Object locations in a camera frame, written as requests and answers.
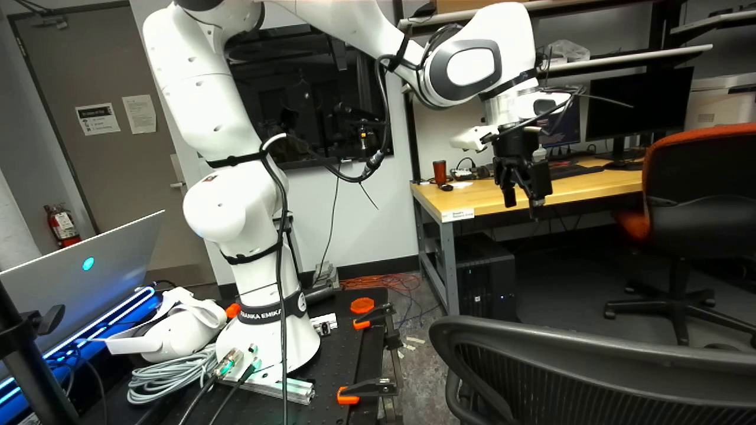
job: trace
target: black office chair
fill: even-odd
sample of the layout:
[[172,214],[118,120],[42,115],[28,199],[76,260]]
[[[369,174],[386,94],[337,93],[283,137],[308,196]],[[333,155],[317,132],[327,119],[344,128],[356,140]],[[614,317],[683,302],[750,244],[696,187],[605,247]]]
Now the black office chair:
[[613,301],[605,317],[659,314],[687,345],[687,317],[751,332],[756,327],[718,314],[712,290],[687,294],[687,260],[756,253],[756,126],[725,126],[659,140],[643,164],[643,212],[618,226],[641,247],[670,257],[668,290],[630,282],[644,301]]
[[756,423],[754,355],[656,348],[478,317],[439,320],[429,340],[448,364],[446,405],[463,423]]

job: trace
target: table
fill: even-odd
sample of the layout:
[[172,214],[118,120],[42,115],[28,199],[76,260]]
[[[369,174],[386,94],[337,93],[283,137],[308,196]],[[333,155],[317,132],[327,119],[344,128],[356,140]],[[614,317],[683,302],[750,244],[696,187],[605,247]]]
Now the table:
[[[614,196],[641,194],[641,170],[602,170],[592,174],[576,174],[552,179],[552,194],[548,206],[601,201]],[[429,279],[446,314],[459,314],[459,277],[455,277],[455,247],[453,226],[480,218],[522,214],[530,207],[526,196],[518,191],[518,206],[506,207],[500,187],[494,179],[473,179],[466,188],[442,191],[434,184],[411,184],[415,232],[419,232],[419,260],[420,270]],[[433,240],[427,239],[425,218],[437,224],[442,265],[429,257]]]
[[[320,355],[292,379],[311,381],[317,397],[309,407],[289,405],[289,425],[311,425],[311,423],[343,423],[343,425],[373,425],[379,421],[379,401],[363,400],[356,408],[343,408],[335,405],[335,390],[340,386],[381,379],[383,373],[383,328],[373,327],[370,331],[356,332],[353,331],[353,317],[347,307],[355,298],[370,295],[375,304],[388,301],[386,289],[367,289],[367,290],[344,290],[337,295],[337,331],[321,340]],[[191,397],[197,394],[197,386],[191,390],[181,390],[175,397],[166,397],[151,408],[135,408],[126,401],[126,382],[116,386],[107,394],[108,405],[108,423],[112,425],[162,425],[180,423],[187,410]],[[191,423],[209,423],[224,400],[230,388],[218,388],[205,394],[194,408]],[[90,408],[83,419],[83,425],[99,425],[105,421],[102,405]],[[218,423],[281,423],[281,400],[259,397],[250,392],[236,392],[232,401],[224,407]]]

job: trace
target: small robot arm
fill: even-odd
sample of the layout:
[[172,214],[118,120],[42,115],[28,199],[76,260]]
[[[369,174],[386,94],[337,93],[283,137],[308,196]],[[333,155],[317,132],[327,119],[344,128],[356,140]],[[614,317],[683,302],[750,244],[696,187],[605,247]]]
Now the small robot arm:
[[[526,122],[557,112],[568,98],[536,90],[533,34],[522,5],[484,8],[453,36],[420,48],[373,0],[266,3],[373,56],[433,108],[483,98],[484,122],[455,140],[468,150],[494,145],[507,206],[512,184],[524,187],[531,201],[551,191],[548,184],[531,184],[536,146]],[[242,317],[218,337],[218,360],[230,351],[242,360],[232,379],[249,367],[287,364],[295,371],[320,350],[292,255],[276,224],[287,214],[287,177],[265,153],[224,56],[224,44],[259,29],[262,17],[258,0],[175,0],[141,29],[154,79],[181,140],[216,167],[187,191],[185,218],[201,239],[219,245],[242,295]]]

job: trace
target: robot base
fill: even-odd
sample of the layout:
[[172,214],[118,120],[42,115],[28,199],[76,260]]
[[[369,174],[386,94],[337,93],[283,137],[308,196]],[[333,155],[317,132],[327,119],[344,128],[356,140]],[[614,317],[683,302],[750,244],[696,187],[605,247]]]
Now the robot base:
[[[305,367],[320,348],[321,337],[308,314],[287,320],[287,373]],[[232,350],[242,355],[242,362],[227,381],[239,381],[249,367],[256,367],[256,371],[281,371],[281,322],[250,327],[235,320],[218,336],[216,360],[223,362]]]

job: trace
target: orange chair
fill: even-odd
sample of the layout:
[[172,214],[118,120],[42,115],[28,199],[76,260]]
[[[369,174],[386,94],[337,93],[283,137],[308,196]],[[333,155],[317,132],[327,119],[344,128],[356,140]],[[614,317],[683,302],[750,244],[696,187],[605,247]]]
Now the orange chair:
[[756,122],[679,132],[659,140],[643,164],[643,212],[618,212],[641,247],[670,257],[668,290],[630,282],[643,301],[613,301],[605,317],[656,314],[687,345],[687,320],[751,332],[756,327],[709,310],[712,290],[687,294],[687,263],[756,253]]

